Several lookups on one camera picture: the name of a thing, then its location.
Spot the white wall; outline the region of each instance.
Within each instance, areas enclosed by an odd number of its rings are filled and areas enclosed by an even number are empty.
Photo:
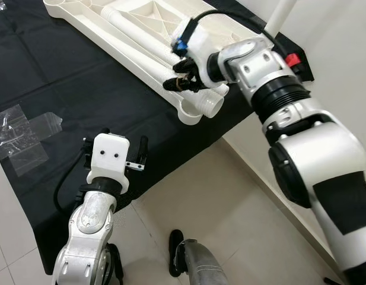
[[[238,0],[265,21],[277,0]],[[298,0],[281,32],[306,52],[315,81],[306,87],[366,148],[366,0]],[[282,195],[255,114],[224,137]],[[293,209],[324,241],[310,210]]]

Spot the black cable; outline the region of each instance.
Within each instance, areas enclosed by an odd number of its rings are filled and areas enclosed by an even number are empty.
[[[84,150],[80,150],[78,155],[76,156],[76,158],[74,159],[74,161],[72,162],[71,166],[69,167],[69,169],[62,175],[62,177],[60,178],[55,190],[53,191],[53,203],[56,207],[56,209],[62,213],[63,215],[69,217],[69,213],[67,213],[59,204],[59,199],[58,199],[58,194],[59,194],[59,190],[61,188],[61,186],[63,185],[66,177],[70,174],[70,172],[73,170],[73,168],[76,166],[76,164],[80,161],[81,157],[84,155]]]
[[[205,11],[205,12],[199,14],[193,20],[195,22],[197,22],[197,24],[198,24],[199,20],[201,20],[203,17],[205,17],[207,15],[212,15],[212,14],[225,14],[225,15],[233,16],[233,17],[240,18],[240,19],[246,21],[252,27],[254,27],[257,31],[264,34],[276,46],[276,48],[281,52],[281,55],[283,56],[283,58],[287,57],[288,52],[285,50],[285,48],[273,36],[271,36],[259,23],[257,23],[256,21],[254,21],[250,18],[245,17],[241,13],[228,11],[228,10],[224,10],[224,9],[218,9],[218,10],[213,9],[213,10]]]

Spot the table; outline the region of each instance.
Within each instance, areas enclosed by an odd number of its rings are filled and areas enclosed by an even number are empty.
[[[207,1],[217,8],[242,10],[236,1]],[[82,146],[102,127],[124,135],[138,147],[149,138],[144,173],[129,174],[127,206],[155,183],[209,147],[252,110],[237,86],[231,86],[220,112],[195,126],[182,124],[174,107],[64,20],[49,17],[41,0],[5,0],[0,12],[0,112],[20,104],[27,119],[53,112],[63,131],[42,141],[48,161],[18,177],[8,158],[2,167],[33,228],[47,274],[68,238],[68,218],[53,205],[53,190]],[[283,35],[286,47],[303,51]],[[74,204],[85,182],[83,162],[59,193],[63,207]]]

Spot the white pipe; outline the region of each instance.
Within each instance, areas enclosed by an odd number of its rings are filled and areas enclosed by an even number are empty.
[[[172,69],[154,61],[140,51],[121,42],[117,38],[107,35],[106,40],[158,82],[163,83],[165,80],[177,77],[177,74]],[[224,97],[211,89],[200,90],[197,93],[186,90],[180,92],[179,95],[194,105],[197,111],[208,118],[213,118],[218,113],[224,102]]]
[[[126,19],[118,10],[106,6],[101,11],[101,17],[164,62],[175,65],[180,61],[180,58],[171,52],[170,47],[159,42],[136,24]],[[214,92],[225,96],[229,92],[229,87],[225,84],[221,84],[219,87],[213,88],[213,90]]]
[[[278,6],[273,11],[268,20],[265,30],[272,36],[276,37],[287,19],[297,0],[280,0]]]

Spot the tiled floor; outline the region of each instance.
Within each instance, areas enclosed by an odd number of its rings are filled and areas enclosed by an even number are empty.
[[[175,228],[206,245],[232,285],[320,285],[325,276],[339,281],[221,143],[168,175],[114,222],[110,241],[120,250],[126,285],[189,284],[186,275],[168,274],[167,241]],[[0,285],[50,281],[0,167]]]

